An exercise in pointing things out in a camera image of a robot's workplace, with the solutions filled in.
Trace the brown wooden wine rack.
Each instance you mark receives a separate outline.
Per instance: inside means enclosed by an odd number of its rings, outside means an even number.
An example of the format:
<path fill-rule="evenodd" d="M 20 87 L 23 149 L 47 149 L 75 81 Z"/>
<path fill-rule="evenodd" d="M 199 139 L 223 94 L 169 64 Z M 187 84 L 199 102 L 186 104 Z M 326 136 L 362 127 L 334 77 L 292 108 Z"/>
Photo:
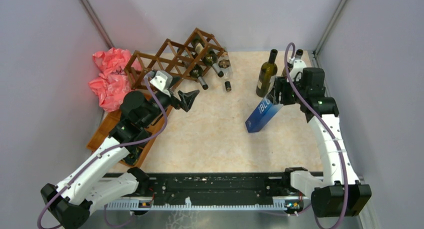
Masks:
<path fill-rule="evenodd" d="M 204 49 L 200 54 L 196 53 L 191 44 L 196 35 L 200 36 L 204 43 Z M 209 48 L 214 50 L 218 58 L 225 50 L 213 34 L 195 28 L 184 43 L 167 38 L 155 54 L 143 53 L 138 50 L 134 51 L 124 68 L 124 72 L 130 82 L 130 88 L 132 90 L 145 90 L 147 87 L 143 83 L 143 77 L 151 70 L 163 70 L 172 76 L 180 77 L 180 81 L 173 86 L 174 89 L 183 80 L 197 81 L 189 76 L 189 72 L 194 68 L 195 64 L 201 66 L 204 73 L 207 73 L 212 68 L 202 62 L 202 58 Z M 188 57 L 181 56 L 182 52 L 177 52 L 178 49 L 186 50 Z M 181 61 L 190 63 L 188 69 L 185 68 Z"/>

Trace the dark green wine bottle front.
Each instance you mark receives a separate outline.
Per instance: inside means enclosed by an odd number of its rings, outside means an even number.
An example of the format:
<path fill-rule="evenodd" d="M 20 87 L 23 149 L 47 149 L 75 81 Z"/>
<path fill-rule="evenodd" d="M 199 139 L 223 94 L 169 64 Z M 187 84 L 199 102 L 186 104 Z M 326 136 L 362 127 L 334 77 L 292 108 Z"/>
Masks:
<path fill-rule="evenodd" d="M 181 56 L 183 56 L 183 57 L 189 57 L 189 54 L 187 53 L 187 51 L 185 49 L 179 48 L 177 50 L 177 52 L 178 53 L 181 52 Z M 181 60 L 180 62 L 184 64 L 184 67 L 186 69 L 188 69 L 190 64 L 191 64 L 190 62 L 187 62 L 187 61 L 184 61 L 184 60 Z M 203 90 L 207 90 L 209 88 L 208 84 L 206 83 L 206 81 L 203 77 L 204 76 L 204 70 L 198 64 L 194 65 L 193 69 L 189 72 L 189 76 L 193 79 L 196 79 L 200 83 L 200 85 L 202 86 Z"/>

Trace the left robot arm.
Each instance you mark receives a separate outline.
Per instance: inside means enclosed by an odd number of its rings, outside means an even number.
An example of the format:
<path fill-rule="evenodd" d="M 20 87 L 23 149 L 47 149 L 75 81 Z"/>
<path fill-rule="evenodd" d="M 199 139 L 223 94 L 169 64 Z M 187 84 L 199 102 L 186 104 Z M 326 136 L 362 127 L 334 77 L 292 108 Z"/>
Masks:
<path fill-rule="evenodd" d="M 105 183 L 104 175 L 119 161 L 134 154 L 137 148 L 156 138 L 147 128 L 159 117 L 167 120 L 167 108 L 189 111 L 199 90 L 179 91 L 171 88 L 177 76 L 162 71 L 144 77 L 150 99 L 138 90 L 124 96 L 120 106 L 121 118 L 98 149 L 73 173 L 57 184 L 46 184 L 40 191 L 45 206 L 65 229 L 80 228 L 97 210 L 126 195 L 145 196 L 150 191 L 149 176 L 132 167 L 117 178 Z"/>

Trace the dark green wine bottle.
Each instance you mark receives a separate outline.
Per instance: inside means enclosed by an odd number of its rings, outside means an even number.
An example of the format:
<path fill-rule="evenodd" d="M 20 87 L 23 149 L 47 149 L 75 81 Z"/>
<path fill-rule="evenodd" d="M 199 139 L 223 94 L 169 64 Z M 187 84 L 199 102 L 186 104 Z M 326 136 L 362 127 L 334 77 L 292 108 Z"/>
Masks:
<path fill-rule="evenodd" d="M 177 52 L 178 53 L 181 52 L 181 56 L 183 56 L 183 57 L 189 57 L 189 54 L 187 53 L 187 51 L 185 49 L 179 48 L 177 50 Z M 187 62 L 187 61 L 184 61 L 184 60 L 181 60 L 180 62 L 184 64 L 184 67 L 186 69 L 188 69 L 190 64 L 191 64 L 190 62 Z M 194 65 L 193 69 L 189 72 L 189 76 L 193 79 L 196 79 L 200 83 L 200 85 L 202 86 L 203 90 L 207 90 L 209 88 L 208 84 L 206 83 L 206 81 L 203 77 L 204 76 L 204 70 L 198 64 Z"/>
<path fill-rule="evenodd" d="M 203 40 L 198 35 L 196 35 L 194 39 L 191 41 L 191 45 L 193 46 L 197 54 L 200 54 L 202 50 L 205 48 L 205 44 Z M 209 48 L 207 50 L 207 52 L 205 53 L 205 55 L 203 56 L 201 60 L 206 66 L 212 67 L 219 78 L 222 78 L 224 76 L 224 72 L 220 69 L 218 65 L 218 56 L 212 48 Z"/>

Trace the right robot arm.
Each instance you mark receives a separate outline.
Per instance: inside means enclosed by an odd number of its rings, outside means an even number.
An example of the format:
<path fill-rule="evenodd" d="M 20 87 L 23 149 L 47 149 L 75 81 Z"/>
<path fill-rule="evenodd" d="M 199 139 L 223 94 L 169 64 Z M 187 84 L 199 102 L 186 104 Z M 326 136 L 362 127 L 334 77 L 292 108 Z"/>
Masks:
<path fill-rule="evenodd" d="M 318 218 L 360 214 L 372 196 L 371 187 L 361 183 L 348 157 L 341 134 L 339 109 L 334 98 L 326 96 L 325 72 L 306 67 L 300 77 L 276 77 L 271 94 L 278 104 L 299 104 L 312 129 L 323 168 L 319 179 L 303 167 L 289 167 L 281 188 L 287 195 L 298 191 L 310 198 Z"/>

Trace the blue square glass bottle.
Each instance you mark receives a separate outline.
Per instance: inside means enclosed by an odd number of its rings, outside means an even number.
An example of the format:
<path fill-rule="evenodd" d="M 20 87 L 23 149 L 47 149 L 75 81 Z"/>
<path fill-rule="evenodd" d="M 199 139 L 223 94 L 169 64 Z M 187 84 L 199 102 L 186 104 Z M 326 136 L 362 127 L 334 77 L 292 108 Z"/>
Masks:
<path fill-rule="evenodd" d="M 256 133 L 261 131 L 282 107 L 283 104 L 274 104 L 272 96 L 265 96 L 245 121 L 247 132 Z"/>

